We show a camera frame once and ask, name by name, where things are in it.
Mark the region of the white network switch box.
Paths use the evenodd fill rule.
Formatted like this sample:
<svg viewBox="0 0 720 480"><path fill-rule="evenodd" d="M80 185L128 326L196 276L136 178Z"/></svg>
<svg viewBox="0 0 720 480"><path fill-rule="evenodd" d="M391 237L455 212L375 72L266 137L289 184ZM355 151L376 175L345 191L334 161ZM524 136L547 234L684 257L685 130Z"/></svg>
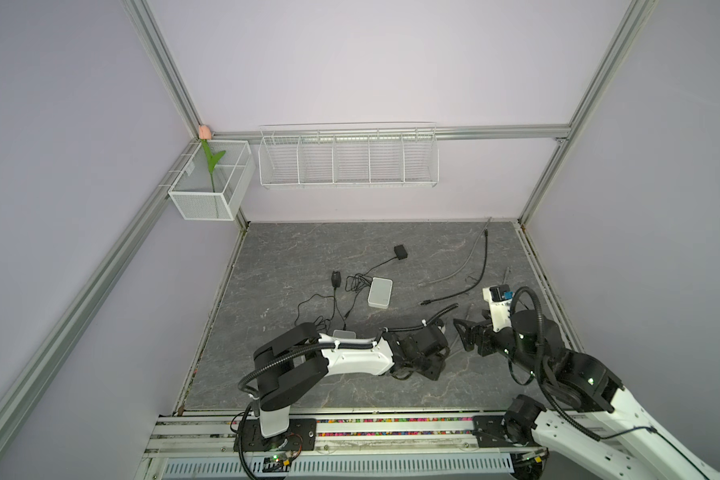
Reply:
<svg viewBox="0 0 720 480"><path fill-rule="evenodd" d="M393 281L387 278L373 277L367 297L368 306L387 309L391 302Z"/></svg>

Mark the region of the black power adapter large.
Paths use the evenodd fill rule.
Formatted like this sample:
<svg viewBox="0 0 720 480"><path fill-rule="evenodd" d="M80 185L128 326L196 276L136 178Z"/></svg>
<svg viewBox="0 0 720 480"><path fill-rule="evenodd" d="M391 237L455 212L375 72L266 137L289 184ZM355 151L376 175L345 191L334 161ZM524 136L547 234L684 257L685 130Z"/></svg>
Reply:
<svg viewBox="0 0 720 480"><path fill-rule="evenodd" d="M301 307L305 306L306 304L310 303L312 300L321 299L321 300L330 300L332 305L331 313L328 316L325 315L318 315L313 321L312 324L316 327L316 329L321 333L328 333L330 331L330 328L332 327L333 322L336 319L339 319L342 322L342 325L346 325L346 316L341 312L341 308L339 306L337 293L338 289L342 286L342 275L340 271L334 270L331 273L330 277L330 283L332 288L332 293L330 295L323 295L320 293L315 293L311 295L309 298L299 302L296 307L296 318L293 321L294 326L298 326L300 324L301 319Z"/></svg>

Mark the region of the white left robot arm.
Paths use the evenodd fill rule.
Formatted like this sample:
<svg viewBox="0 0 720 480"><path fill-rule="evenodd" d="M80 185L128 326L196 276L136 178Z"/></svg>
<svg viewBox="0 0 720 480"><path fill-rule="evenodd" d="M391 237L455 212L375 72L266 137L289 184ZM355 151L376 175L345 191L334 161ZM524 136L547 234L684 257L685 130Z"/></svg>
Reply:
<svg viewBox="0 0 720 480"><path fill-rule="evenodd" d="M238 382L251 399L262 438L286 434L290 409L322 379L365 374L406 381L414 375L436 381L450 355L443 317L456 303L416 326L383 328L372 338L352 332L330 336L299 324L253 353L254 369Z"/></svg>

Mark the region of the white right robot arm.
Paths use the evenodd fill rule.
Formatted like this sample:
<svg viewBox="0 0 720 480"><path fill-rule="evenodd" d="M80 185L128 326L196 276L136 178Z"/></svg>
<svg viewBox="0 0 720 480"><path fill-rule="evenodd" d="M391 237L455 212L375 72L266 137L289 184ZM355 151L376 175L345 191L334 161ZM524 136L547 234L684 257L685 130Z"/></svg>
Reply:
<svg viewBox="0 0 720 480"><path fill-rule="evenodd" d="M655 420L622 380L597 358L568 348L535 291L488 293L480 323L457 319L465 350L502 355L509 370L528 373L543 398L517 396L501 428L511 443L558 452L612 479L720 479L720 471Z"/></svg>

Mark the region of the black power adapter small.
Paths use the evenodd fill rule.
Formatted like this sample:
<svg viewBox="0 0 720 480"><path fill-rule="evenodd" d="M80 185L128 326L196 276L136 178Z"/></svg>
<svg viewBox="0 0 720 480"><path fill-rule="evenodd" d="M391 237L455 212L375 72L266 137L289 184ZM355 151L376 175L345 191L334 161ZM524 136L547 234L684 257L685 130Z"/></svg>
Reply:
<svg viewBox="0 0 720 480"><path fill-rule="evenodd" d="M378 270L379 268L381 268L382 266L385 266L385 265L395 262L395 261L405 260L407 257L408 257L408 252L407 252L406 247L403 244L399 244L399 245L396 245L393 247L393 256L391 258L388 258L388 259L382 261L381 263L370 267L365 272L355 273L355 274L350 275L345 282L345 290L347 292L353 292L354 296L353 296L351 306L344 314L346 316L346 318L348 318L351 315L352 311L354 310L360 294L362 292L364 292L365 290L368 290L368 293L369 293L371 281L372 281L372 278L374 277L373 273L376 270Z"/></svg>

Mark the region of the white mesh basket small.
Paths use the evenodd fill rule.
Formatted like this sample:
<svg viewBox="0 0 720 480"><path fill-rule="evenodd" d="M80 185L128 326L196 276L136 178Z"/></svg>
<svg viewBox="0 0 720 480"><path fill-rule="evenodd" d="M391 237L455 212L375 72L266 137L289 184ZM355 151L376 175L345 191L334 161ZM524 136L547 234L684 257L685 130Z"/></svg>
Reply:
<svg viewBox="0 0 720 480"><path fill-rule="evenodd" d="M184 220L234 221L254 173L248 142L200 140L168 193Z"/></svg>

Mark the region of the artificial pink tulip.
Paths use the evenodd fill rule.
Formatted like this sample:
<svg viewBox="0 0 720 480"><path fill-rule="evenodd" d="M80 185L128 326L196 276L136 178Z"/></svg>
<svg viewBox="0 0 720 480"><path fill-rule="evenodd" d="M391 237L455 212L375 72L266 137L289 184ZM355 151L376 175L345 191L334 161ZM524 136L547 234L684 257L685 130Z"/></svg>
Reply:
<svg viewBox="0 0 720 480"><path fill-rule="evenodd" d="M213 132L207 125L199 125L198 126L198 138L200 140L201 148L202 148L205 158L206 158L207 171L208 171L209 179L210 179L210 183L211 183L211 191L213 193L215 193L216 185L215 185L214 171L215 171L216 166L226 155L226 151L219 150L219 151L214 152L212 150L209 142L213 139Z"/></svg>

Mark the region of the aluminium frame rail right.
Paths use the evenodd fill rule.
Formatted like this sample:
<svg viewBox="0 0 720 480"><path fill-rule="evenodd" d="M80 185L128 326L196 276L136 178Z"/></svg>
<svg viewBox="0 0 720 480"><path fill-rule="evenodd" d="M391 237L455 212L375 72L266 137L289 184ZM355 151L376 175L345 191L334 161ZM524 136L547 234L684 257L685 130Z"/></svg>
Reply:
<svg viewBox="0 0 720 480"><path fill-rule="evenodd" d="M543 372L535 375L540 381L540 388L554 401L563 402L579 412L613 412L611 400L622 387L621 380L601 361L583 351L579 336L541 264L532 239L524 226L517 225L516 230L554 324L543 328Z"/></svg>

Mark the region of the front aluminium rail base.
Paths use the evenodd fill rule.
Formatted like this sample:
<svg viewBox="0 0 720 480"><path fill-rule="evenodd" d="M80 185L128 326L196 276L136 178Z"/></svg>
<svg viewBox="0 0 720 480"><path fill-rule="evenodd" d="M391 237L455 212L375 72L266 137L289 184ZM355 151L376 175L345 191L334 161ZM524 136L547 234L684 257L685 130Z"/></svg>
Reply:
<svg viewBox="0 0 720 480"><path fill-rule="evenodd" d="M158 420L139 479L434 479L499 475L536 479L564 457L607 479L648 479L637 457L614 443L588 450L547 422L549 439L513 443L498 412L302 414L264 439L256 420L237 415Z"/></svg>

